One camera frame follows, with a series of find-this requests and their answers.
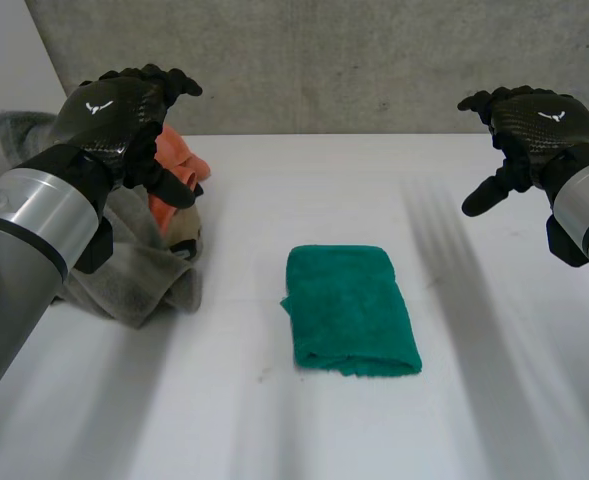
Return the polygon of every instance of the logo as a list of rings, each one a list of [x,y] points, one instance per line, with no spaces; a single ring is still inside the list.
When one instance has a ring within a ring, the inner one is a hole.
[[[563,120],[563,117],[565,116],[565,112],[561,112],[558,115],[546,115],[543,112],[538,112],[538,114],[541,117],[545,117],[545,118],[549,118],[550,120],[554,120],[556,123],[560,123],[561,120]]]
[[[101,110],[103,110],[104,108],[109,107],[111,104],[114,103],[114,100],[110,100],[109,102],[107,102],[105,105],[101,105],[99,107],[93,107],[92,105],[90,105],[90,102],[87,102],[85,104],[85,106],[87,107],[87,109],[90,111],[90,113],[92,115],[94,115],[96,112],[100,112]]]

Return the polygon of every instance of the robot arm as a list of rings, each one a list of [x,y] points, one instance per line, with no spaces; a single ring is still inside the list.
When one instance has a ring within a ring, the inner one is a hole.
[[[459,104],[478,113],[505,154],[503,166],[463,202],[470,216],[485,213],[510,191],[545,191],[550,251],[565,263],[589,262],[589,111],[569,95],[528,86],[481,91]]]
[[[0,380],[72,268],[92,273],[112,253],[109,193],[143,185],[187,208],[193,192],[154,159],[180,94],[201,88],[180,70],[109,72],[65,102],[52,146],[0,177]]]
[[[81,173],[57,176],[47,165]],[[0,178],[0,379],[90,244],[110,190],[104,168],[68,145]]]

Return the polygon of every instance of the carbon fiber glove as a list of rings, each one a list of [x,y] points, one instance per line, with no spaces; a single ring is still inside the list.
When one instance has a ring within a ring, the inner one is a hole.
[[[545,190],[553,203],[563,184],[589,165],[589,111],[570,95],[501,87],[467,97],[458,109],[478,113],[494,148],[505,154],[503,166],[463,202],[463,212],[470,217],[487,212],[510,191],[525,192],[532,185]],[[572,266],[587,263],[553,216],[547,233],[553,254]]]
[[[156,137],[179,95],[203,90],[178,69],[155,65],[107,72],[67,99],[50,133],[52,144],[83,149],[109,172],[113,188],[143,185],[169,205],[187,208],[194,194],[155,159]]]

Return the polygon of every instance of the green towel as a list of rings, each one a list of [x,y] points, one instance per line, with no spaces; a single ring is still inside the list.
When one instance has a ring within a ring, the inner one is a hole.
[[[394,267],[377,247],[296,247],[286,273],[294,357],[304,368],[343,375],[421,371]]]

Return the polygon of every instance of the white table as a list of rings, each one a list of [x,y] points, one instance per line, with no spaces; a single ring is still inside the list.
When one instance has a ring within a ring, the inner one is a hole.
[[[131,331],[51,308],[0,384],[0,479],[589,478],[589,266],[541,192],[469,219],[487,136],[195,137],[203,305]],[[285,264],[384,248],[424,369],[297,370]]]

